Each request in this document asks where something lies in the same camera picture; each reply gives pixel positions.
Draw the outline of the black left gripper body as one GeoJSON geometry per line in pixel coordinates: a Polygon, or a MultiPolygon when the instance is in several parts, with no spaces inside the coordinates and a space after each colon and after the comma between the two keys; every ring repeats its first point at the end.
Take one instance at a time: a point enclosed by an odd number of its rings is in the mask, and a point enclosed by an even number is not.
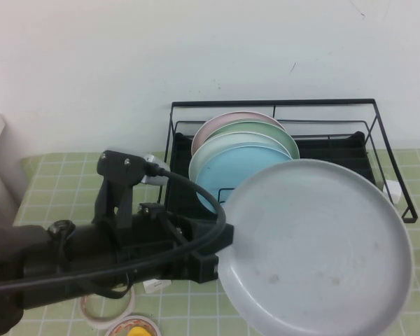
{"type": "MultiPolygon", "coordinates": [[[[193,239],[192,221],[177,216],[158,203],[141,203],[139,210],[132,215],[133,245],[128,252],[120,257],[121,262],[132,259],[147,258],[165,251],[176,249],[181,245],[176,239],[175,230],[184,239],[193,239]]],[[[149,279],[184,280],[189,278],[189,256],[184,255],[161,265],[150,265],[145,269],[136,269],[132,280],[145,281],[149,279]]]]}

